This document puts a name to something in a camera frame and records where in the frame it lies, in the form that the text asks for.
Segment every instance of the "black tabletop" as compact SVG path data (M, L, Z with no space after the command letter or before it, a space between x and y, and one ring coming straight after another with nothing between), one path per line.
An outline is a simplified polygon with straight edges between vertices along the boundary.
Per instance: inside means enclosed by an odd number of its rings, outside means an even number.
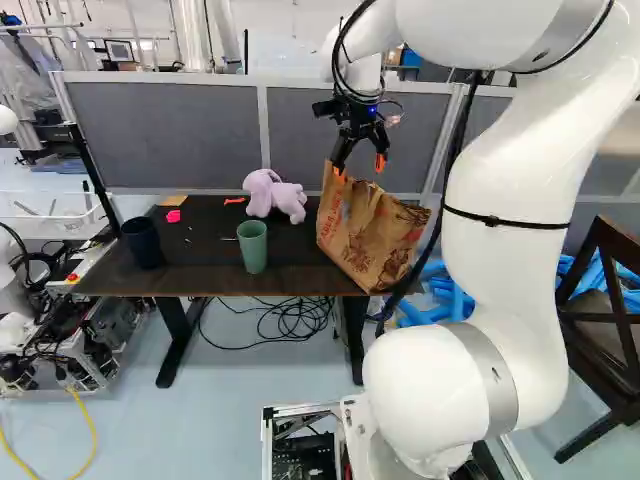
M95 296L340 295L365 292L317 247L318 198L310 198L300 225L274 211L268 228L268 265L258 275L242 264L236 227L247 220L247 203L224 206L225 197L190 196L180 207L154 207L149 216L160 234L168 265L139 269L123 241L81 279L74 292ZM166 214L179 209L181 221Z

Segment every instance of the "cubicle divider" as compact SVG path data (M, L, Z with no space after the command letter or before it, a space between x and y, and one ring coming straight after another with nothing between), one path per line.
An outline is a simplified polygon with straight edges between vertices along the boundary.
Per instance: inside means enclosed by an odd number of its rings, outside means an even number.
M66 116L80 125L114 194L239 193L244 176L257 168L273 168L310 195L320 193L337 127L314 118L311 104L329 99L331 84L138 72L57 72L54 81ZM405 116L389 130L387 168L375 174L375 150L363 141L349 159L350 174L373 179L403 200L437 204L443 160L467 91L466 85L442 83L390 87L387 97L404 106ZM478 89L467 142L493 124L515 92ZM393 105L381 110L394 112ZM567 250L577 249L597 213L640 234L634 215L639 166L634 158L597 155L580 191Z

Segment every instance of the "green cup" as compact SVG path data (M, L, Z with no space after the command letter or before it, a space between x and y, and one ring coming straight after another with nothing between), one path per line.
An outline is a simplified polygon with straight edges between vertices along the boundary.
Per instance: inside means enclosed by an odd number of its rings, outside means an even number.
M262 272L267 266L267 226L260 220L247 220L238 225L236 235L247 272Z

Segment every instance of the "pink object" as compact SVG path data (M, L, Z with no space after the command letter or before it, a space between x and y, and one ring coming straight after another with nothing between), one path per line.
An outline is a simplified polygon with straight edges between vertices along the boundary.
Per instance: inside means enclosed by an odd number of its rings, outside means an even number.
M307 196L299 183L282 183L276 172L263 168L247 175L242 188L251 192L247 215L264 218L269 215L272 207L277 207L289 215L293 225L304 221Z
M167 222L178 223L180 221L180 210L171 210L167 213Z

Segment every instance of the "yellow cable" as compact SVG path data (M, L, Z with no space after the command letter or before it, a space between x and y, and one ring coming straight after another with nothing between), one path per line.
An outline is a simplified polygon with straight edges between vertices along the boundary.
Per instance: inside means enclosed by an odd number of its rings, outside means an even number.
M67 392L69 392L73 396L73 399L76 401L76 403L80 407L80 410L82 410L82 415L84 416L84 419L87 422L87 426L89 427L89 431L91 432L91 454L89 455L89 459L86 461L84 466L80 470L78 470L78 472L75 475L73 475L72 477L69 477L69 480L76 480L80 478L82 475L84 475L84 473L87 471L89 466L91 466L91 463L93 462L93 459L96 456L96 451L98 450L98 433L96 432L96 427L93 424L91 415L89 415L89 412L87 411L87 407L85 406L84 402L80 398L80 395L78 395L78 392L76 392L72 388L68 388ZM27 474L30 480L39 480L38 476L35 473L33 473L33 470L31 470L31 468L26 463L24 463L20 459L20 457L18 457L13 452L13 450L11 450L11 447L7 442L7 439L4 435L4 431L2 430L1 425L0 425L0 442L2 443L2 446L6 450L9 457L11 457L11 460L13 460L22 470L24 470L24 473Z
M11 457L11 460L13 460L22 470L24 470L24 473L26 473L27 476L31 480L38 480L38 477L36 476L36 474L33 473L33 470L31 470L29 468L29 465L24 463L20 459L20 457L18 457L15 453L13 453L13 450L11 450L11 447L9 446L9 443L7 442L7 439L4 436L4 430L2 430L2 426L0 426L0 442L2 442L2 446L4 447L4 449L7 451L7 453Z

